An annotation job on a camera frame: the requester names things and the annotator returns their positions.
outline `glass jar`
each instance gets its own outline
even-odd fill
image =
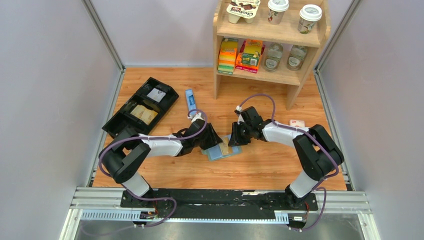
[[[306,53],[308,53],[307,46],[293,45],[287,59],[287,68],[292,71],[301,69]]]
[[[268,72],[275,72],[283,57],[283,46],[279,43],[271,43],[266,53],[265,61],[263,61],[263,68]]]

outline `yogurt cup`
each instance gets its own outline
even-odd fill
[[[289,9],[289,0],[269,0],[268,23],[280,24],[284,13]]]
[[[300,19],[297,30],[301,34],[308,34],[317,21],[323,16],[323,11],[317,5],[307,4],[300,10]]]
[[[260,0],[231,0],[226,8],[228,21],[236,24],[240,18],[244,18],[246,23],[253,23],[260,3]]]

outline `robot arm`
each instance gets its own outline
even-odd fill
[[[198,113],[191,120],[189,128],[181,129],[168,136],[148,136],[126,127],[100,153],[99,156],[109,146],[114,145],[105,152],[100,164],[106,167],[116,183],[124,185],[137,196],[143,196],[150,189],[150,186],[141,175],[136,173],[146,158],[155,156],[179,157],[191,153],[195,147],[206,150],[222,143],[222,139],[217,135],[212,124],[207,123],[202,130],[204,125],[205,120],[201,117],[201,113]],[[202,131],[196,136],[186,138],[200,130]],[[137,137],[137,140],[117,143],[132,137]]]
[[[274,124],[271,119],[264,121],[252,106],[243,111],[239,108],[236,113],[239,114],[239,117],[238,121],[232,124],[229,146],[247,145],[251,142],[251,138],[255,138],[264,142],[284,144],[296,149],[303,170],[296,180],[285,189],[286,200],[291,207],[295,208],[303,203],[313,188],[335,169],[330,159],[322,150],[315,150],[314,143],[301,130],[312,135],[330,154],[337,165],[344,161],[342,152],[321,125],[294,129],[292,126],[278,122]]]

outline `gray floor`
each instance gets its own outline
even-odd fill
[[[309,216],[309,224],[316,219]],[[125,221],[82,221],[90,234],[104,234],[131,226]],[[324,214],[314,229],[297,233],[285,225],[249,223],[166,222],[152,228],[131,228],[109,236],[87,236],[78,231],[76,240],[363,240],[355,214]]]

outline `black organizer tray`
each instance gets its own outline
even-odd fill
[[[148,97],[148,94],[154,89],[165,93],[165,96],[159,102]],[[178,97],[179,95],[172,87],[149,77],[101,129],[105,130],[112,138],[115,138],[125,127],[132,127],[137,132],[147,135],[177,101]],[[149,124],[131,114],[131,111],[138,105],[143,105],[147,109],[157,112],[157,115]]]

